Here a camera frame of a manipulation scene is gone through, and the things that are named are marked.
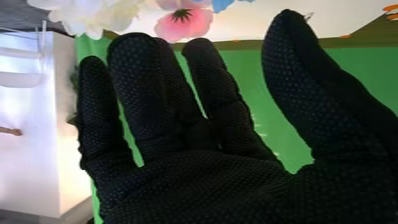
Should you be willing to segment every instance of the finger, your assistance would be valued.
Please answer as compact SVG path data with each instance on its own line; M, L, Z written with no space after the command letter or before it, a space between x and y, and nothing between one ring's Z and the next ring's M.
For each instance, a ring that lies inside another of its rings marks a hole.
M229 154L277 161L254 131L250 111L238 85L209 40L190 41L183 55L188 60L206 115L218 133L222 150Z
M81 169L101 191L112 180L136 166L122 138L117 100L101 59L87 57L78 72L78 141Z
M270 26L263 70L270 94L314 159L366 165L389 160L396 169L394 113L341 70L319 48L303 16L289 10Z
M167 102L176 109L176 118L183 126L184 144L190 150L216 149L218 146L211 135L209 122L202 117L170 45L163 39L154 39L160 48Z
M156 40L122 35L108 47L108 67L144 162L183 150L181 125L165 98Z

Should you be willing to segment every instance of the black glove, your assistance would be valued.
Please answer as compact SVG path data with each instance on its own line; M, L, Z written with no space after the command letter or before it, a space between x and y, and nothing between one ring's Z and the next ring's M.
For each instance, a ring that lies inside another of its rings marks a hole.
M211 42L190 41L183 55L208 119L163 40L126 34L108 47L108 71L96 57L80 65L81 168L104 223L396 223L398 119L332 62L302 15L280 13L263 48L268 90L312 148L295 175L254 132Z

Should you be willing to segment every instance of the pink object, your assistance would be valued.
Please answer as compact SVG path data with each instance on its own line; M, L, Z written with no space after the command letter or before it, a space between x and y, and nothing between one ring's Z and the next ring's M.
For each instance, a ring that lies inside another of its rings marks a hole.
M154 26L154 32L168 42L179 41L183 38L195 38L206 35L209 24L213 22L213 11L204 9L211 0L193 2L193 0L158 0L160 7L176 10L167 14Z

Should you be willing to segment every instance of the blue object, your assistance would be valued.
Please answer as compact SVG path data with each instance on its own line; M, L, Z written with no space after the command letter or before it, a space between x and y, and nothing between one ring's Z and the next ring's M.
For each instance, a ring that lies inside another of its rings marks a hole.
M215 13L220 13L229 5L234 3L234 0L213 0L213 11Z

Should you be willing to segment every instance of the petal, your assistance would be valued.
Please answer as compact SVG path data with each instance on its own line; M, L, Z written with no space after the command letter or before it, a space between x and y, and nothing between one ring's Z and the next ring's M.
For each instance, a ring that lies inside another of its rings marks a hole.
M188 37L200 37L208 33L213 22L211 10L192 9L190 14L190 19L184 21L174 21L172 14L158 20L154 32L168 42L176 42Z
M71 11L83 17L92 17L101 10L103 0L72 0Z
M158 24L154 26L154 32L158 37L161 37L170 43L188 36L190 30L186 23L174 21L172 13L160 18Z
M156 3L160 8L167 11L179 9L179 0L156 0Z
M96 15L96 23L103 29L122 32L133 22L133 18L138 15L138 6L131 4L131 1L122 1L110 8L103 8Z
M74 21L62 21L65 32L71 36L81 36L85 33L85 24Z
M188 37L202 37L213 22L213 11L206 9L192 10L190 33Z
M69 4L69 0L28 0L28 5L44 10L57 10Z
M183 9L200 9L206 8L211 5L211 0L181 0L181 6Z
M94 24L87 25L85 35L92 40L99 40L103 37L103 28Z
M213 0L215 13L220 13L227 9L227 6L232 4L232 2L234 0Z
M57 23L62 19L60 19L60 14L58 14L58 10L53 10L48 14L48 19L53 23Z

